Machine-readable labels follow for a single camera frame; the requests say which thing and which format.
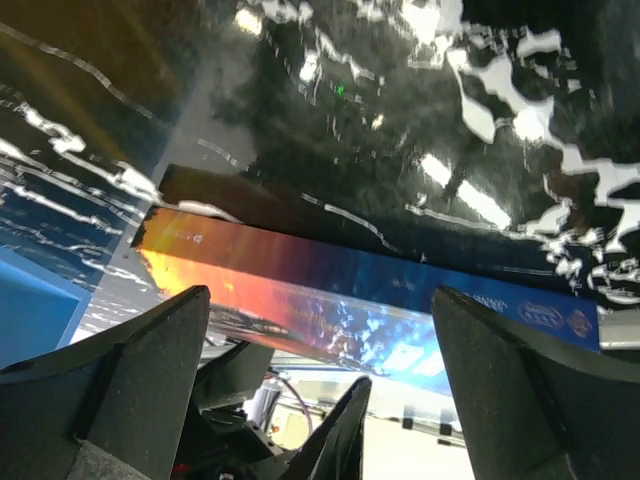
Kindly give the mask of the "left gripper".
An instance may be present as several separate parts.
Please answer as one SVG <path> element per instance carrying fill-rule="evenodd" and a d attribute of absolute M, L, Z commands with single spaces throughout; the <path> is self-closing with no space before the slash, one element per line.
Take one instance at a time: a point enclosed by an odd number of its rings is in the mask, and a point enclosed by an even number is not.
<path fill-rule="evenodd" d="M 174 479 L 360 480 L 372 381 L 359 377 L 299 450 L 276 445 L 250 418 L 274 350 L 241 342 L 203 364 L 172 467 Z"/>

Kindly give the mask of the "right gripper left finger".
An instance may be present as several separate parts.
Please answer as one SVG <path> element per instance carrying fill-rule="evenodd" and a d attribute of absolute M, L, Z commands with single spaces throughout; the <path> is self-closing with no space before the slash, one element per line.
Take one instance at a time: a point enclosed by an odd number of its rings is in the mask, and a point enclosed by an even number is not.
<path fill-rule="evenodd" d="M 1 371 L 4 479 L 167 479 L 201 358 L 210 293 Z"/>

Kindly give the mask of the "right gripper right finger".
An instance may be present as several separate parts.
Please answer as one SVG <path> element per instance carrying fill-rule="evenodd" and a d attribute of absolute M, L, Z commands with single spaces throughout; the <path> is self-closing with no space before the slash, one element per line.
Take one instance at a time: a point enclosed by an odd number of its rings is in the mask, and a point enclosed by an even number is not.
<path fill-rule="evenodd" d="M 476 478 L 638 478 L 638 351 L 582 349 L 451 287 L 432 312 Z"/>

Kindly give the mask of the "blue Jane Eyre book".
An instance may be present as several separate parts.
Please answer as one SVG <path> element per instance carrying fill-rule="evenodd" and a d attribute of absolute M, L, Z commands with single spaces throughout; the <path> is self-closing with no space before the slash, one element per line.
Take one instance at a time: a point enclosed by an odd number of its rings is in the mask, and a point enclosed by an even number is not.
<path fill-rule="evenodd" d="M 249 316 L 241 338 L 429 392 L 451 392 L 432 315 L 454 288 L 509 319 L 589 351 L 591 300 L 229 223 L 152 209 L 133 248 L 165 294 L 204 285 L 214 305 Z"/>

